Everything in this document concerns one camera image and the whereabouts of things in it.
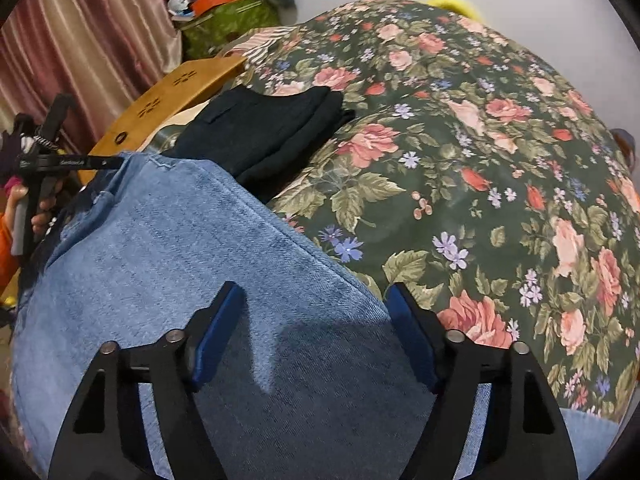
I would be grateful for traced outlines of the blue denim jeans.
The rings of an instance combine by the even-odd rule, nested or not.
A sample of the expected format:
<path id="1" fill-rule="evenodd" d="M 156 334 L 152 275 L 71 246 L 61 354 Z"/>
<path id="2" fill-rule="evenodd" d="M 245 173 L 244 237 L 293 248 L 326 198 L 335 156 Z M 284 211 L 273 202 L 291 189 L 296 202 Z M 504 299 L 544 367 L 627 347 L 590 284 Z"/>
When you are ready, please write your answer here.
<path id="1" fill-rule="evenodd" d="M 467 198 L 422 220 L 408 198 L 386 205 L 392 246 L 364 250 L 366 285 L 213 162 L 128 156 L 81 192 L 22 285 L 12 399 L 37 468 L 102 342 L 150 344 L 234 281 L 248 308 L 195 397 L 228 476 L 397 478 L 434 396 L 376 293 L 436 280 L 432 239 L 470 225 Z"/>

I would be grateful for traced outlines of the striped red curtain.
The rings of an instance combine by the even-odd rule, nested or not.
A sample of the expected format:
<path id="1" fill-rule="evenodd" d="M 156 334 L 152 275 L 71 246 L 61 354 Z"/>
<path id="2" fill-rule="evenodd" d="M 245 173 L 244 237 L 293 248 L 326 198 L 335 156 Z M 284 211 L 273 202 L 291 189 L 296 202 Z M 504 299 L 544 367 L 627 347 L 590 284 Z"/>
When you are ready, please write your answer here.
<path id="1" fill-rule="evenodd" d="M 20 0 L 1 27 L 1 127 L 70 94 L 63 145 L 88 153 L 181 60 L 164 0 Z"/>

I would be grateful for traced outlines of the green storage box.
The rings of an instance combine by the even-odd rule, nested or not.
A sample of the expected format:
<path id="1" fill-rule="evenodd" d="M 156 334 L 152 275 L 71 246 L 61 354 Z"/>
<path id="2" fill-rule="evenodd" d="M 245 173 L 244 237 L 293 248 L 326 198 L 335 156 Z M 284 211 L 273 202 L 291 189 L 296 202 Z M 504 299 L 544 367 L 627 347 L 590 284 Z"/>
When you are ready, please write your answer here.
<path id="1" fill-rule="evenodd" d="M 211 58 L 252 29 L 279 25 L 279 12 L 268 0 L 235 0 L 216 6 L 180 27 L 183 59 Z"/>

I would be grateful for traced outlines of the black folded garment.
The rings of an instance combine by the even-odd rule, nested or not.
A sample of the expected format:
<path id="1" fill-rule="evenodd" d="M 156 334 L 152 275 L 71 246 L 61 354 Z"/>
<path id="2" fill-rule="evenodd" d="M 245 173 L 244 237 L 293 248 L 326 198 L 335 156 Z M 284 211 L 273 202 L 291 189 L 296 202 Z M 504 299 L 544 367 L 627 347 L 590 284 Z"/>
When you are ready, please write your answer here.
<path id="1" fill-rule="evenodd" d="M 211 160 L 265 204 L 354 118 L 328 87 L 264 96 L 237 86 L 212 99 L 163 154 Z"/>

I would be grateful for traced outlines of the floral bedspread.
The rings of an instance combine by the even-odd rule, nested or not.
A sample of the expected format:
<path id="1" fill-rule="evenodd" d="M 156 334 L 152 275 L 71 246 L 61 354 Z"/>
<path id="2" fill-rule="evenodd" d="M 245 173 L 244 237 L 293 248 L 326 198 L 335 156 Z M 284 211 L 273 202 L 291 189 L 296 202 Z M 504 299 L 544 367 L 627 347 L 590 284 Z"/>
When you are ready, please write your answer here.
<path id="1" fill-rule="evenodd" d="M 409 0 L 249 32 L 242 84 L 356 114 L 269 208 L 371 292 L 529 344 L 555 399 L 620 420 L 639 375 L 639 195 L 579 92 L 516 42 Z"/>

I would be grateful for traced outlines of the purple bag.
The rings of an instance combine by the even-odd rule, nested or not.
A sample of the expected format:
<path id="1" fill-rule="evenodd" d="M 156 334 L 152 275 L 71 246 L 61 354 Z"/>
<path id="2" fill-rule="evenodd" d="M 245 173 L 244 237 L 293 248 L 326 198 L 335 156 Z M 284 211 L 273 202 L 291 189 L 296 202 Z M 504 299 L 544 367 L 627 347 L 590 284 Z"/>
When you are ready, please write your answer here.
<path id="1" fill-rule="evenodd" d="M 637 163 L 636 141 L 634 137 L 622 128 L 611 129 L 611 134 L 624 156 L 629 171 L 634 172 L 634 167 Z"/>

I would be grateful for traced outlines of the yellow foam tube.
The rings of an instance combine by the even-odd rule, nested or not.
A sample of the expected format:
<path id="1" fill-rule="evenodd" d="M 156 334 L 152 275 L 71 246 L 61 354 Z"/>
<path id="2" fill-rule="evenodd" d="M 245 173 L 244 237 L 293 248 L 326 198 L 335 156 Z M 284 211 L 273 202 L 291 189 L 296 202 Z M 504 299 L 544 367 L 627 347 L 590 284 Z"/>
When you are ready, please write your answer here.
<path id="1" fill-rule="evenodd" d="M 480 11 L 465 0 L 426 0 L 425 3 L 429 6 L 434 6 L 434 8 L 462 15 L 470 20 L 477 22 L 482 20 Z"/>

